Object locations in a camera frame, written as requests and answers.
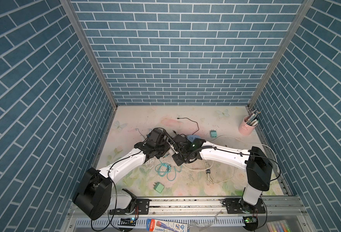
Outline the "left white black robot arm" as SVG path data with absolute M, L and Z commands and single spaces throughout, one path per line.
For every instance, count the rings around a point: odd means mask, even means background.
M 91 220 L 96 220 L 111 210 L 123 210 L 125 214 L 132 213 L 137 196 L 127 189 L 118 190 L 116 184 L 148 160 L 174 153 L 174 148 L 168 142 L 154 146 L 151 143 L 139 142 L 127 155 L 113 164 L 98 170 L 88 169 L 72 201 Z

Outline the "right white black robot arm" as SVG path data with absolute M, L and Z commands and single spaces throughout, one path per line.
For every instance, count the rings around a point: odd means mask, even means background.
M 271 173 L 276 160 L 268 158 L 258 147 L 235 149 L 213 144 L 204 139 L 193 142 L 170 140 L 170 154 L 180 166 L 198 159 L 228 164 L 246 172 L 247 185 L 242 195 L 245 204 L 255 206 L 264 191 L 270 189 Z

